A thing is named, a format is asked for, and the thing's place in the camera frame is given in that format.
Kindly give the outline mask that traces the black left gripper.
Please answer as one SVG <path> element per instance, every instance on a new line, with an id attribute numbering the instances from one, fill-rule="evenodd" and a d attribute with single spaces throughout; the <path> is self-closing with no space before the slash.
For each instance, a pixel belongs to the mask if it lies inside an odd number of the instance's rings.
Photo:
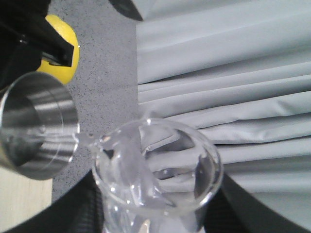
<path id="1" fill-rule="evenodd" d="M 0 2 L 0 88 L 21 75 L 36 71 L 42 56 L 56 60 L 56 31 L 44 18 L 50 0 Z"/>

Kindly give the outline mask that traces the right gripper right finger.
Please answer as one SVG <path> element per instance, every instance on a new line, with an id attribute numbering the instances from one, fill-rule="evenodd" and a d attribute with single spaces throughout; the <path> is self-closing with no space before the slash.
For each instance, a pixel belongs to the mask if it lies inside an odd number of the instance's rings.
<path id="1" fill-rule="evenodd" d="M 207 233 L 307 233 L 258 201 L 227 174 L 207 207 Z"/>

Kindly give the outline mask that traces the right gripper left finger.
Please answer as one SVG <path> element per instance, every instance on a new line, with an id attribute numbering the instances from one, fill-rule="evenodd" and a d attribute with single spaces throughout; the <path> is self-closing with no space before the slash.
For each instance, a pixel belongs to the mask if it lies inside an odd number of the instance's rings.
<path id="1" fill-rule="evenodd" d="M 102 195 L 89 171 L 69 192 L 8 233 L 101 233 Z"/>

